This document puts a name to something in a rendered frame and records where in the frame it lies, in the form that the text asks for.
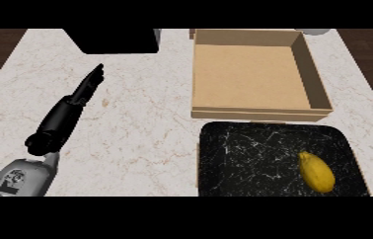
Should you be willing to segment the open cardboard box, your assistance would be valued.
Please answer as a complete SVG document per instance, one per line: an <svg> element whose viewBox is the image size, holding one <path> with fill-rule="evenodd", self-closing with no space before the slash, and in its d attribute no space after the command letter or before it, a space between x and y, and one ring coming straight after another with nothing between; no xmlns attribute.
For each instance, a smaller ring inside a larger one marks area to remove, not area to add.
<svg viewBox="0 0 373 239"><path fill-rule="evenodd" d="M316 121L333 112L299 31L195 29L190 115Z"/></svg>

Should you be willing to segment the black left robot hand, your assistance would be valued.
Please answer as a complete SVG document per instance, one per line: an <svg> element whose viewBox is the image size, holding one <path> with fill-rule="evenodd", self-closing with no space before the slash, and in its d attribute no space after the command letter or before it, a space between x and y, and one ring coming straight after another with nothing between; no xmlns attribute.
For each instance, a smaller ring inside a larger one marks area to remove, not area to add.
<svg viewBox="0 0 373 239"><path fill-rule="evenodd" d="M24 146L33 156L58 152L73 131L82 108L103 81L103 64L88 72L70 95L61 97L48 111Z"/></svg>

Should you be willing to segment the black appliance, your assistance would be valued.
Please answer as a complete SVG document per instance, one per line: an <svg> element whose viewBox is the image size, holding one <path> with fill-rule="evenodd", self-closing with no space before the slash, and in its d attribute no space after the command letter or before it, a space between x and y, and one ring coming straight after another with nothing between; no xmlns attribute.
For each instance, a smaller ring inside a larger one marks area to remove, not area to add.
<svg viewBox="0 0 373 239"><path fill-rule="evenodd" d="M160 29L64 29L85 54L156 53Z"/></svg>

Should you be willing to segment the black marble tray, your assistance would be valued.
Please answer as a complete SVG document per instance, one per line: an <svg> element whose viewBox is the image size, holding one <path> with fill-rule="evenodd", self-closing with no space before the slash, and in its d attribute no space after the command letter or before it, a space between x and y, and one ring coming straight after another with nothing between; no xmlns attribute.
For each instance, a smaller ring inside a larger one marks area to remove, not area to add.
<svg viewBox="0 0 373 239"><path fill-rule="evenodd" d="M198 134L197 194L201 197L316 197L299 170L313 154L334 175L330 197L369 195L341 132L309 124L213 121Z"/></svg>

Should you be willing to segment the pale grey round object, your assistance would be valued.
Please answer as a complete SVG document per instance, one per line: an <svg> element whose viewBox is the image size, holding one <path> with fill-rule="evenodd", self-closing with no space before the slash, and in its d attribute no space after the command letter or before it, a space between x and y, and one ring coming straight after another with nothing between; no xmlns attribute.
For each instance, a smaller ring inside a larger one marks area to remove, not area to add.
<svg viewBox="0 0 373 239"><path fill-rule="evenodd" d="M296 29L296 31L300 31L305 35L318 36L325 34L330 29Z"/></svg>

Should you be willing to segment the yellow lemon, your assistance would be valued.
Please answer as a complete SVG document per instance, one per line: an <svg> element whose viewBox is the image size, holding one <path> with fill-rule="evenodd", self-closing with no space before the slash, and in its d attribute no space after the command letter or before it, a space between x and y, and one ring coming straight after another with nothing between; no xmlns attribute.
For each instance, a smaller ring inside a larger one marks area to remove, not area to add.
<svg viewBox="0 0 373 239"><path fill-rule="evenodd" d="M299 170L303 181L318 193L328 193L334 186L334 176L324 161L310 153L299 153Z"/></svg>

